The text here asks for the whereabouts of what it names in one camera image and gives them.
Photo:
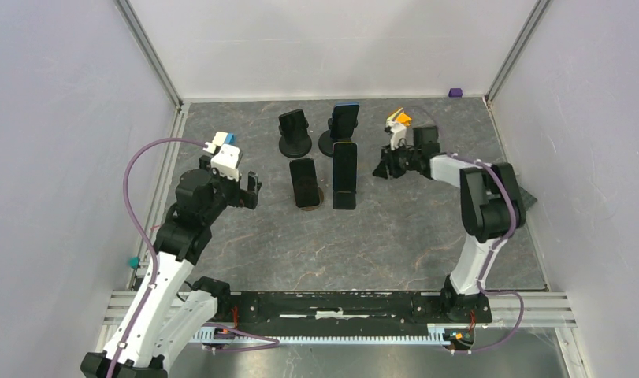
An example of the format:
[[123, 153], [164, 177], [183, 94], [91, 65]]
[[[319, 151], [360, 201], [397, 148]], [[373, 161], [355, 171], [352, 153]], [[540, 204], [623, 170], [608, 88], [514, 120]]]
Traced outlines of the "black folding phone stand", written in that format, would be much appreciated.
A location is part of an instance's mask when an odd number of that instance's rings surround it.
[[334, 191], [333, 208], [338, 210], [354, 210], [356, 208], [356, 193], [353, 191]]

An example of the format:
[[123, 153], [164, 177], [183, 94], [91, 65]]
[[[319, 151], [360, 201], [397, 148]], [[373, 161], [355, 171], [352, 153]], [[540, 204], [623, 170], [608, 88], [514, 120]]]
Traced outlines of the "black round base phone stand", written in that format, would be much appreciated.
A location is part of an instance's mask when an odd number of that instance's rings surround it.
[[339, 139], [332, 137], [332, 132], [327, 130], [323, 132], [318, 139], [319, 150], [327, 157], [333, 156], [333, 145], [339, 142]]

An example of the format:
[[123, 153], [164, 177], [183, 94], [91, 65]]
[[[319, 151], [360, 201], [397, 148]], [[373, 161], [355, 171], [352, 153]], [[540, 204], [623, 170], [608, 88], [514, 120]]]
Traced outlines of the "blue edged black phone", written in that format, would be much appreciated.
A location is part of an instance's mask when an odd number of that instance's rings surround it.
[[357, 102], [339, 103], [333, 107], [329, 136], [331, 139], [349, 139], [358, 126], [360, 105]]

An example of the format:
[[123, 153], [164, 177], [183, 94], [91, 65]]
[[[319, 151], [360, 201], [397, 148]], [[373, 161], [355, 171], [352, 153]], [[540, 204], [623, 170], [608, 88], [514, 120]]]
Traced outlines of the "teal edged black phone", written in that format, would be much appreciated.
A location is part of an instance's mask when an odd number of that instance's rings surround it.
[[308, 122], [302, 109], [295, 109], [278, 117], [282, 139], [287, 144], [296, 144], [308, 138]]

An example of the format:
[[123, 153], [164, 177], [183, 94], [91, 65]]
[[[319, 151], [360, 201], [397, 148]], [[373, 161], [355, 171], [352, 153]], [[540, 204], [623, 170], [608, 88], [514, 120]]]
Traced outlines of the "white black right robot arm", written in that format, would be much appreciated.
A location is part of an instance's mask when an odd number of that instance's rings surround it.
[[524, 225], [526, 210], [513, 167], [441, 151], [436, 126], [385, 126], [390, 140], [381, 149], [373, 176], [398, 178], [418, 172], [459, 190], [460, 215], [466, 231], [459, 261], [440, 291], [440, 311], [460, 321], [486, 304], [485, 281], [497, 254]]

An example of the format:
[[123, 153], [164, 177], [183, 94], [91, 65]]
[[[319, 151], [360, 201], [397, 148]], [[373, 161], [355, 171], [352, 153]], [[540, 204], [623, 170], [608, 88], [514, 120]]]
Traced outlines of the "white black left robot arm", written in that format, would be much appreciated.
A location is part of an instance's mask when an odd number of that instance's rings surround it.
[[192, 169], [180, 177], [176, 201], [152, 245], [153, 261], [113, 338], [101, 352], [85, 355], [80, 370], [86, 377], [166, 377], [204, 323], [231, 314], [229, 284], [209, 277], [194, 282], [172, 317], [168, 312], [212, 238], [211, 225], [229, 206], [255, 209], [261, 186], [254, 172], [246, 189], [239, 178], [216, 168]]

